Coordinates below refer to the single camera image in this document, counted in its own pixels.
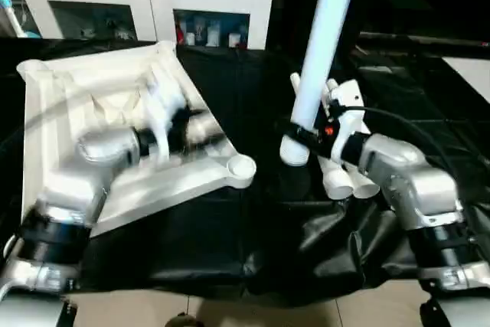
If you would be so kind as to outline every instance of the white pole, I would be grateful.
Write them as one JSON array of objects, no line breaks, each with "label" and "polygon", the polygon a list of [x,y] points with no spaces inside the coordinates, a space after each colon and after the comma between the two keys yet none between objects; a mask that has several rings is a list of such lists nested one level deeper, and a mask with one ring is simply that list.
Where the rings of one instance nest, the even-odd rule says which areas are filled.
[{"label": "white pole", "polygon": [[[351,0],[318,0],[306,49],[301,84],[292,109],[291,121],[311,129],[320,106],[322,89],[330,73],[338,38]],[[309,150],[287,136],[283,137],[281,159],[300,166],[308,161]]]}]

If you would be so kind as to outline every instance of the cabinet door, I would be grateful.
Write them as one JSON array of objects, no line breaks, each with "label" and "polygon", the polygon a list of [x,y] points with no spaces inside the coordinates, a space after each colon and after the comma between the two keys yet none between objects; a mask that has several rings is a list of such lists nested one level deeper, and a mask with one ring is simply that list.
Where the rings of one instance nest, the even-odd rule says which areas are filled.
[{"label": "cabinet door", "polygon": [[43,38],[155,41],[150,0],[26,0]]},{"label": "cabinet door", "polygon": [[272,0],[152,0],[157,38],[176,41],[176,28],[184,33],[189,32],[181,29],[179,17],[188,18],[193,14],[191,17],[196,19],[196,23],[200,23],[197,18],[206,20],[205,27],[221,22],[221,46],[228,45],[229,33],[241,33],[242,42],[246,40],[245,44],[249,49],[264,49],[271,2]]}]

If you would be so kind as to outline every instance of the table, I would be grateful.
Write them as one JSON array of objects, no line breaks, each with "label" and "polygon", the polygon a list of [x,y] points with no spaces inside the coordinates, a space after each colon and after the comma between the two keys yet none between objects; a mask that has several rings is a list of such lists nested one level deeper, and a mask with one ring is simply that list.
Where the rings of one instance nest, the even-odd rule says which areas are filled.
[{"label": "table", "polygon": [[[0,106],[8,116],[2,120],[5,137],[23,121],[23,81],[15,72],[20,61],[140,44],[2,40],[2,45],[10,51],[0,70],[3,96],[8,96]],[[297,65],[264,51],[181,47],[178,57],[237,150],[256,160],[256,179],[247,190],[222,188],[93,239],[79,291],[164,289],[302,306],[387,279],[415,277],[407,239],[381,196],[333,202],[323,191],[315,159],[305,168],[281,164],[281,134],[274,123],[290,114],[289,73]],[[352,54],[334,66],[332,76],[357,77],[368,106],[402,114],[434,135],[456,166],[473,227],[488,243],[490,107],[485,100],[439,58]],[[458,93],[442,95],[443,87]],[[415,142],[397,123],[368,115],[367,125]],[[0,150],[8,170],[4,203],[12,202],[0,217],[4,234],[20,203],[21,143],[20,137]],[[418,146],[437,160],[430,147]]]}]

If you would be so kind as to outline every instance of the black cable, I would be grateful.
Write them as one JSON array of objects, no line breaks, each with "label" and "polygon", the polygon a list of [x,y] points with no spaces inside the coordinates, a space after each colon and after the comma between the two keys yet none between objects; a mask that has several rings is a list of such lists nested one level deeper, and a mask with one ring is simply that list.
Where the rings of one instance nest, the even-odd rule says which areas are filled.
[{"label": "black cable", "polygon": [[58,117],[59,115],[65,114],[65,108],[68,101],[72,103],[72,107],[75,107],[86,102],[86,100],[83,99],[84,97],[90,96],[95,93],[97,94],[97,96],[110,96],[121,91],[134,90],[134,88],[134,86],[115,86],[99,88],[91,90],[90,92],[83,90],[76,95],[70,96],[66,100],[61,100],[55,103],[54,105],[48,107],[45,111],[30,118],[25,124],[21,124],[10,135],[0,141],[0,159],[4,154],[9,152],[9,145],[11,145],[13,142],[17,142],[17,140],[22,138],[23,135],[29,134],[31,130],[36,129],[42,123],[47,123],[50,120]]},{"label": "black cable", "polygon": [[454,167],[454,165],[449,160],[449,157],[444,152],[444,149],[440,146],[439,143],[437,143],[437,141],[429,133],[427,133],[426,131],[424,131],[423,129],[421,129],[417,124],[412,123],[411,121],[409,121],[406,118],[403,118],[401,115],[398,115],[398,114],[395,114],[395,113],[391,113],[391,112],[386,111],[386,110],[377,109],[375,107],[366,107],[366,106],[338,106],[338,107],[335,107],[334,108],[334,112],[331,111],[331,113],[335,114],[336,113],[335,110],[338,110],[339,112],[348,111],[348,110],[367,111],[367,112],[370,112],[370,113],[376,113],[376,114],[379,114],[379,115],[388,116],[391,119],[395,119],[395,120],[398,120],[399,122],[402,122],[403,124],[409,126],[420,138],[425,139],[428,143],[430,143],[430,145],[437,151],[439,157],[443,161],[443,164],[444,164],[445,169],[447,170],[447,172],[454,179],[456,179],[456,168]]}]

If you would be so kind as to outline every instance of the white plastic tube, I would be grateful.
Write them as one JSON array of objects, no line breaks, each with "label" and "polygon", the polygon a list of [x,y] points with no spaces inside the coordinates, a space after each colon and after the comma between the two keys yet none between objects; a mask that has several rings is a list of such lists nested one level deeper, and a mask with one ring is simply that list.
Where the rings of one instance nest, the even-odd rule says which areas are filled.
[{"label": "white plastic tube", "polygon": [[[311,129],[315,122],[350,1],[317,2],[302,69],[302,82],[291,115],[291,120],[305,129]],[[287,165],[301,166],[308,161],[309,150],[284,136],[280,156]]]},{"label": "white plastic tube", "polygon": [[[291,74],[290,80],[294,92],[297,93],[301,81],[299,75],[297,73]],[[327,87],[324,86],[322,91],[322,104],[325,113],[327,113],[325,102],[327,93]],[[325,188],[327,196],[336,201],[350,197],[354,191],[354,185],[349,174],[339,164],[325,157],[318,156],[318,163],[323,173],[323,188]]]},{"label": "white plastic tube", "polygon": [[325,157],[318,157],[318,163],[323,172],[323,188],[330,199],[346,199],[354,192],[354,184],[350,175],[344,169]]},{"label": "white plastic tube", "polygon": [[356,166],[345,164],[348,175],[354,186],[353,195],[359,199],[374,197],[380,191],[380,187],[372,182],[368,177],[362,175]]}]

